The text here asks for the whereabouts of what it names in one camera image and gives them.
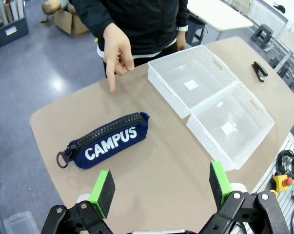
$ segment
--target jacket sleeve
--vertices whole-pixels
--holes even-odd
[[[176,24],[177,27],[187,26],[187,19],[189,17],[189,11],[187,9],[188,0],[179,0],[179,10],[177,14]]]
[[[75,7],[82,23],[96,38],[101,38],[104,29],[113,23],[101,0],[69,0],[69,2]]]

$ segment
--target red button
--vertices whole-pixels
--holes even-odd
[[[283,185],[284,187],[286,187],[286,186],[290,186],[290,185],[292,185],[292,184],[293,184],[293,179],[292,179],[291,177],[285,179],[285,180],[282,182],[282,185]]]

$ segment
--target white slatted surface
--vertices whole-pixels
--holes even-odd
[[[291,133],[288,135],[287,139],[283,143],[280,151],[281,150],[292,150],[294,152],[294,137],[292,136]],[[275,161],[276,159],[272,162],[270,167],[267,169],[265,175],[259,181],[257,186],[252,191],[252,193],[255,193],[255,192],[259,193],[264,190],[267,190],[266,187],[269,184],[269,180],[272,177],[272,175],[275,173]],[[288,190],[285,193],[280,193],[277,199],[281,207],[281,210],[283,212],[283,215],[285,217],[285,220],[287,222],[287,225],[289,227],[289,230],[290,230],[291,214],[294,209],[294,200],[291,198],[293,189],[294,189],[294,183],[291,186],[290,190]],[[245,227],[248,234],[253,233],[248,224],[245,224]],[[243,234],[243,232],[241,231],[240,228],[237,227],[232,231],[232,234]]]

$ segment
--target white lettering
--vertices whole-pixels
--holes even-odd
[[[135,128],[136,128],[136,127],[131,127],[131,128],[128,130],[128,132],[131,134],[131,135],[129,135],[129,137],[130,137],[131,139],[134,139],[135,137],[137,137],[137,132],[135,131]]]
[[[104,154],[104,153],[105,152],[103,151],[103,149],[98,144],[96,144],[95,145],[95,155],[96,155],[96,157],[98,157],[99,154]]]
[[[107,139],[107,142],[105,142],[104,140],[101,141],[101,146],[105,152],[108,152],[108,150],[110,149],[114,149],[114,144],[112,142],[111,137]]]
[[[125,130],[125,136],[126,136],[126,138],[124,137],[124,132],[120,132],[120,135],[121,135],[121,140],[123,142],[127,142],[129,140],[129,135],[128,135],[128,130],[127,129]]]
[[[120,138],[121,136],[119,135],[119,133],[112,136],[113,143],[116,147],[118,146],[118,140],[120,140]]]
[[[89,155],[89,151],[93,150],[93,148],[88,148],[87,150],[85,150],[85,157],[88,160],[93,160],[95,158],[95,154]]]

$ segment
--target black jacket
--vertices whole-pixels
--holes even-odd
[[[132,54],[154,54],[176,38],[176,28],[187,25],[188,0],[69,0],[81,21],[98,38],[114,22],[129,38]]]

